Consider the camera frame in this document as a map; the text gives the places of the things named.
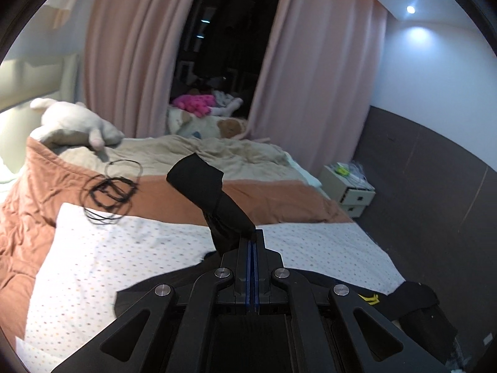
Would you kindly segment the black shirt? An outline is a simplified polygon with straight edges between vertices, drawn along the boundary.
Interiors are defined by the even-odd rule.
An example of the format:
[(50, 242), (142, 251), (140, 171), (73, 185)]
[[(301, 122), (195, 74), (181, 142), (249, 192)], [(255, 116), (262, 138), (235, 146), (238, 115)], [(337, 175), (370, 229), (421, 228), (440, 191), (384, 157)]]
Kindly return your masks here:
[(147, 372), (443, 372), (397, 328), (396, 302), (376, 309), (336, 279), (288, 269), (224, 191), (223, 174), (192, 154), (167, 182), (200, 208), (215, 251), (193, 267), (119, 291), (121, 315), (150, 293), (170, 300)]

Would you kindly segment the green item on cabinet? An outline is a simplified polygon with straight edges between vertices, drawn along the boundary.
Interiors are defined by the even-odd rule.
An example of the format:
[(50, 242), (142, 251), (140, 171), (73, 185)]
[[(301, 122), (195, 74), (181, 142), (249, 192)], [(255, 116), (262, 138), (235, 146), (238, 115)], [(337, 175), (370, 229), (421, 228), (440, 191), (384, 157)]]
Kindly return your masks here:
[(342, 176), (349, 175), (349, 170), (345, 167), (342, 167), (342, 166), (337, 166), (337, 168), (335, 169), (335, 172), (339, 175), (342, 175)]

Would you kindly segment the pink curtain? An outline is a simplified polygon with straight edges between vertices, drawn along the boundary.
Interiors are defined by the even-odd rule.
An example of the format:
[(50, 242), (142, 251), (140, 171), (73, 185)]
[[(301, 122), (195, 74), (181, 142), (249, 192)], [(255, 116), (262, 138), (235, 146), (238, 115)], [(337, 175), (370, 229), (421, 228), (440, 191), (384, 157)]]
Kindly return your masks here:
[(280, 0), (248, 117), (310, 173), (349, 162), (366, 122), (387, 28), (377, 0)]
[(94, 1), (84, 57), (86, 103), (128, 137), (166, 132), (175, 61), (193, 1)]

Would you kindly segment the white dotted bed sheet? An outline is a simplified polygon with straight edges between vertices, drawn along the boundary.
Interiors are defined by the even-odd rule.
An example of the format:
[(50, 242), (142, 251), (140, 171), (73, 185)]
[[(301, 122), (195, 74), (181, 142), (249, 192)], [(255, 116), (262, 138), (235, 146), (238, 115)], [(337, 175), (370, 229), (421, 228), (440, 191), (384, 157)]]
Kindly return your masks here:
[[(263, 226), (265, 245), (285, 266), (390, 294), (403, 282), (388, 255), (354, 222)], [(118, 291), (198, 264), (213, 250), (207, 227), (126, 216), (96, 225), (82, 207), (58, 212), (51, 249), (35, 278), (17, 354), (49, 372), (115, 318)]]

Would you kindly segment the orange brown quilt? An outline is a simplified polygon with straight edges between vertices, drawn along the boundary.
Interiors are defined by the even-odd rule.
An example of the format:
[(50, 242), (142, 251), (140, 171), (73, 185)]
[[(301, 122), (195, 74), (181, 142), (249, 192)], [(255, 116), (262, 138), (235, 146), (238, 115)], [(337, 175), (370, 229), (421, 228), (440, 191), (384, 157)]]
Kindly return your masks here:
[[(83, 196), (97, 178), (96, 172), (64, 161), (36, 140), (27, 140), (25, 170), (1, 204), (1, 329), (8, 342), (25, 336), (35, 276), (51, 248), (62, 204), (93, 209)], [(350, 220), (335, 201), (297, 180), (235, 180), (223, 188), (256, 225)], [(206, 223), (200, 209), (163, 175), (142, 177), (130, 210), (117, 213), (176, 224)]]

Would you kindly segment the white plush toy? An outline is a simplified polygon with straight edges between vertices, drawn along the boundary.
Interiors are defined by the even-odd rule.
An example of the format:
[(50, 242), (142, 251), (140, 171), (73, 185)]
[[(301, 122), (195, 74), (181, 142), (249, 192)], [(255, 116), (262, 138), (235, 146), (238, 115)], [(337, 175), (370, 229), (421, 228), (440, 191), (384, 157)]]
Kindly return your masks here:
[(30, 102), (30, 108), (41, 113), (40, 126), (30, 137), (47, 147), (86, 146), (99, 152), (125, 138), (116, 126), (81, 102), (36, 98)]

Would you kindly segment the brown white plush dog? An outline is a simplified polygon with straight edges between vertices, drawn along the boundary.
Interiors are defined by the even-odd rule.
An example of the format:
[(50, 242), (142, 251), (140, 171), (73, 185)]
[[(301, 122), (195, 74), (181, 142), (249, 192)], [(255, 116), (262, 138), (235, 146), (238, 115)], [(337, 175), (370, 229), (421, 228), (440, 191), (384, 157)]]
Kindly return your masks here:
[(168, 132), (182, 137), (233, 138), (245, 132), (247, 120), (206, 115), (197, 117), (182, 109), (168, 109)]

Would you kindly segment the white bedside cabinet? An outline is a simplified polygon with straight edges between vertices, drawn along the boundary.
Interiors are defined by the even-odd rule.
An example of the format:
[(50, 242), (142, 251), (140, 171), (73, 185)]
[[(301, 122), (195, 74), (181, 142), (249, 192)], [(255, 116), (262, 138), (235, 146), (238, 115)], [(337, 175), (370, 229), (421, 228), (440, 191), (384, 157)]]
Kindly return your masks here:
[(335, 165), (322, 167), (318, 179), (323, 192), (335, 200), (341, 209), (350, 217), (358, 218), (369, 206), (375, 195), (375, 188), (367, 181), (353, 174), (343, 176), (337, 173)]

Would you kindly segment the left pink curtain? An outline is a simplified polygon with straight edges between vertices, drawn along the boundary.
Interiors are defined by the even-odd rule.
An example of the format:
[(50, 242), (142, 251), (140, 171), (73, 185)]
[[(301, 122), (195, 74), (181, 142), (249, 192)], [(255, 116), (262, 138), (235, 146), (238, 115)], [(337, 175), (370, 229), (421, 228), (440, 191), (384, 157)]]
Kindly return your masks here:
[(86, 103), (128, 137), (166, 132), (175, 61), (193, 1), (94, 1), (84, 57)]

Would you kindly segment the right pink curtain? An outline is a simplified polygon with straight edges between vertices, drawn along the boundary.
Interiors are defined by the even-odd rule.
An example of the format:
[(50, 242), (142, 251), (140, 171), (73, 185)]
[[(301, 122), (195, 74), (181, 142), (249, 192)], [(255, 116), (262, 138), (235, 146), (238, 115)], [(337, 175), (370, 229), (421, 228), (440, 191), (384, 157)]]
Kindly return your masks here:
[(310, 173), (349, 162), (366, 122), (387, 28), (377, 0), (280, 0), (248, 117)]

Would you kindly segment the cream padded headboard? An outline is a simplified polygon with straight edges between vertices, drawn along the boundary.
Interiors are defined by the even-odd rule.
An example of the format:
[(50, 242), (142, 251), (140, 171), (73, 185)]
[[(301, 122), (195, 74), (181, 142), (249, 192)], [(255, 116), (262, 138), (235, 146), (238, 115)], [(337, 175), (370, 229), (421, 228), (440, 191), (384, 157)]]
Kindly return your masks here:
[(30, 108), (36, 98), (72, 102), (76, 92), (78, 54), (25, 57), (1, 64), (1, 163), (17, 173), (25, 162), (26, 140), (40, 125)]

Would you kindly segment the pink plush toy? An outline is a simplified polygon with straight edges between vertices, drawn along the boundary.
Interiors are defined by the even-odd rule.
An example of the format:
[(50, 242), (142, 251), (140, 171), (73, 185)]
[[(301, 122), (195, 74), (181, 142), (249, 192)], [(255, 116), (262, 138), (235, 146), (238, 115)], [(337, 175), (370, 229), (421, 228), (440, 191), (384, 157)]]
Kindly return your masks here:
[(209, 115), (217, 102), (211, 94), (184, 94), (174, 99), (172, 105), (200, 118)]

